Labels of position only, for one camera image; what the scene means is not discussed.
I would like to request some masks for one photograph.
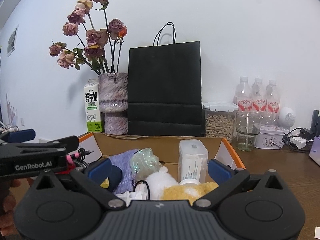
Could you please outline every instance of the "white charger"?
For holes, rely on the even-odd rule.
[[[290,139],[290,142],[292,142],[294,145],[298,147],[298,150],[304,148],[307,144],[307,140],[301,138],[301,137],[292,137]]]

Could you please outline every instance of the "glass cup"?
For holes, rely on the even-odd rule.
[[[236,113],[237,148],[250,152],[260,132],[262,114],[259,112],[239,111]]]

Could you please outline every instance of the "bottle cap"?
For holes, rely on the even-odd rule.
[[[240,82],[248,82],[248,77],[240,77]]]
[[[185,186],[194,186],[199,184],[200,184],[199,180],[196,180],[196,179],[184,179],[179,183],[179,185],[185,185]]]
[[[269,80],[269,85],[276,86],[277,85],[277,81],[276,80]]]
[[[255,83],[262,83],[262,78],[254,78]]]

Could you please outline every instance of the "blue gripper pad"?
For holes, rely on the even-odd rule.
[[[208,173],[218,185],[221,185],[230,179],[235,174],[235,171],[218,160],[211,159],[208,163]]]
[[[106,178],[110,177],[111,170],[111,161],[109,159],[102,159],[86,168],[84,174],[98,185],[101,185]]]
[[[33,129],[21,130],[10,132],[7,142],[9,143],[22,143],[31,141],[36,137],[36,132]]]

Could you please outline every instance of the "plush toy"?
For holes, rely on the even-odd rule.
[[[194,201],[218,187],[215,182],[199,185],[179,185],[168,173],[166,167],[161,167],[146,178],[150,188],[150,200],[182,200],[188,199],[192,205]]]
[[[152,173],[146,178],[150,188],[150,200],[160,200],[163,190],[167,187],[179,185],[168,173],[168,168],[163,166],[158,172]]]
[[[206,195],[210,191],[218,187],[215,182],[207,182],[199,185],[178,185],[165,188],[163,190],[161,200],[181,200],[187,199],[190,205],[198,198]]]

